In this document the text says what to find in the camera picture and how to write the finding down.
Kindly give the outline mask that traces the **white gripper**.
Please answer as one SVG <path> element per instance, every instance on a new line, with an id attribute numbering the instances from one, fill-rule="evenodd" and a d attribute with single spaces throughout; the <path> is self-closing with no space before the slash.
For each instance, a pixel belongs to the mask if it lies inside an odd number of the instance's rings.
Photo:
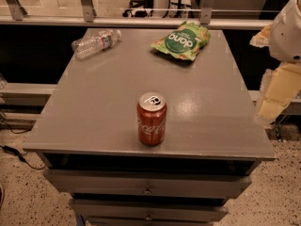
<path id="1" fill-rule="evenodd" d="M 301 91 L 299 5 L 300 0 L 290 0 L 273 24 L 265 26 L 249 42 L 254 47 L 269 47 L 271 57 L 282 61 L 275 70 L 267 69 L 261 79 L 254 122 L 262 126 L 274 122 Z"/>

